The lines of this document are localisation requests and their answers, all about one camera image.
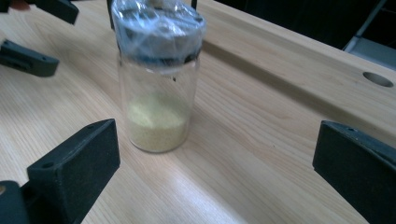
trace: powder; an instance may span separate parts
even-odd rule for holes
[[[190,110],[164,94],[136,97],[128,106],[130,138],[139,148],[162,152],[178,147],[187,136]]]

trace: wooden table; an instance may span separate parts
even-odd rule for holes
[[[84,223],[365,223],[312,167],[323,119],[396,146],[396,73],[210,0],[188,140],[148,154],[125,135],[106,1],[75,26],[33,7],[0,15],[0,39],[60,59],[54,77],[0,66],[0,180],[85,125],[114,118],[121,166]]]

